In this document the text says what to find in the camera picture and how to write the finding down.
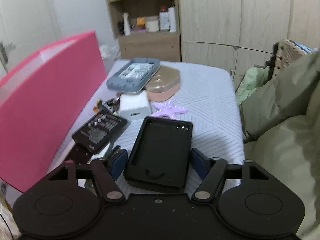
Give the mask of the wooden shelf unit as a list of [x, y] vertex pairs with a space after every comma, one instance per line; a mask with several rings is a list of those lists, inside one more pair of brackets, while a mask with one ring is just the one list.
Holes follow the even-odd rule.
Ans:
[[[123, 59], [151, 57], [164, 61], [181, 60], [180, 12], [178, 0], [106, 0], [114, 38]], [[170, 32], [168, 9], [175, 7], [175, 33]], [[123, 13], [129, 13], [131, 34], [124, 34]], [[159, 31], [148, 33], [147, 18], [159, 19]]]

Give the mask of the light green cloth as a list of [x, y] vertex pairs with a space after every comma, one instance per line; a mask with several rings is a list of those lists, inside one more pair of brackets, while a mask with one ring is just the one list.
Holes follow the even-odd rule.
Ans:
[[239, 87], [236, 90], [236, 102], [240, 105], [244, 100], [251, 96], [259, 88], [263, 87], [268, 81], [269, 67], [253, 67], [244, 75]]

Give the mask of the black phone case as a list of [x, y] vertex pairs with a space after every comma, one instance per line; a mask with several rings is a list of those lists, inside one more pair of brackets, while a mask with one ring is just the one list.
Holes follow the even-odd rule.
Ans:
[[183, 192], [192, 135], [192, 122], [147, 116], [123, 172], [126, 182], [155, 192]]

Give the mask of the tall white bottle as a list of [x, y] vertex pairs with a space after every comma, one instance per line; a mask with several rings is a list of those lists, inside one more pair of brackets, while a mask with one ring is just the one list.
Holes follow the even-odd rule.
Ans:
[[169, 15], [169, 28], [171, 33], [175, 33], [177, 31], [176, 26], [176, 15], [175, 15], [175, 7], [170, 7], [168, 9]]

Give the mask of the white usb charger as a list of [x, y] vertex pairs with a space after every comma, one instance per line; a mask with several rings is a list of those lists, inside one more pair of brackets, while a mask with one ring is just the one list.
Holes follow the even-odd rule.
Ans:
[[122, 94], [120, 96], [119, 116], [129, 121], [141, 120], [152, 114], [146, 90], [138, 94]]

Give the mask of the purple starfish toy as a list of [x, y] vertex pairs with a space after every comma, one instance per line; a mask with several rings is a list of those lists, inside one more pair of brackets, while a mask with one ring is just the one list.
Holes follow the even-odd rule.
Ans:
[[187, 113], [187, 109], [184, 107], [176, 106], [168, 102], [154, 102], [153, 107], [155, 107], [155, 113], [152, 113], [152, 117], [156, 118], [167, 118], [167, 119], [176, 119], [176, 115]]

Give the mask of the grey router device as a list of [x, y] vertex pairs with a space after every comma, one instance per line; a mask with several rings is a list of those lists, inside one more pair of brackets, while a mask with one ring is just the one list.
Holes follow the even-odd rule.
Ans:
[[121, 93], [136, 94], [145, 87], [159, 69], [159, 59], [133, 58], [107, 80], [107, 87]]

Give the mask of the pink beige lidded container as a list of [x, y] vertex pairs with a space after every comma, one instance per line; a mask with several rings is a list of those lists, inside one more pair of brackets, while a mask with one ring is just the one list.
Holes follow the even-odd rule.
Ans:
[[160, 69], [145, 85], [150, 101], [162, 102], [170, 99], [176, 94], [181, 86], [179, 70], [167, 66], [160, 66]]

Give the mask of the white jar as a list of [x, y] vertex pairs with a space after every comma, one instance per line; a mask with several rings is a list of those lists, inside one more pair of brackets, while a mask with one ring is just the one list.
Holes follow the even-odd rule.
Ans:
[[145, 20], [145, 27], [146, 27], [146, 31], [148, 33], [158, 32], [160, 29], [159, 19], [158, 18], [147, 18]]

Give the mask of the wooden wardrobe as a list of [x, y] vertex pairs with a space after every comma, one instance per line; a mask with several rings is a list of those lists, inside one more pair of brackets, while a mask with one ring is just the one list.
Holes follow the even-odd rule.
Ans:
[[234, 83], [284, 39], [319, 47], [319, 0], [179, 0], [182, 60], [227, 70]]

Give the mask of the pink cardboard box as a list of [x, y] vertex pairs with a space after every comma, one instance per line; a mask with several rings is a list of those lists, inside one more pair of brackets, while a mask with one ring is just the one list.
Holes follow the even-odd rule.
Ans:
[[20, 192], [43, 178], [106, 79], [95, 32], [48, 44], [1, 79], [1, 180]]

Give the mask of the black phone battery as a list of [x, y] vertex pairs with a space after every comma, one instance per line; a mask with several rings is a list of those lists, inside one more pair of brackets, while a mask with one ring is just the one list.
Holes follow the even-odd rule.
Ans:
[[100, 111], [75, 131], [72, 139], [91, 154], [98, 154], [128, 124], [124, 118]]

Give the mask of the black gold AA battery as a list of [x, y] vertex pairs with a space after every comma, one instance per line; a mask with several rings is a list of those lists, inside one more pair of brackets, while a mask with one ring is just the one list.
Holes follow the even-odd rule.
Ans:
[[94, 113], [99, 113], [100, 111], [107, 111], [107, 107], [105, 105], [105, 102], [101, 99], [99, 99], [97, 102], [96, 102], [96, 105], [93, 107], [93, 112]]

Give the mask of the white spray bottle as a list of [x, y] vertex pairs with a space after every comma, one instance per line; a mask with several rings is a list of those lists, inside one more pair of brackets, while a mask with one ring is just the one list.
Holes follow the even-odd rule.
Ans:
[[125, 36], [129, 36], [131, 34], [131, 25], [129, 22], [128, 12], [123, 13], [123, 19], [124, 19], [124, 34]]

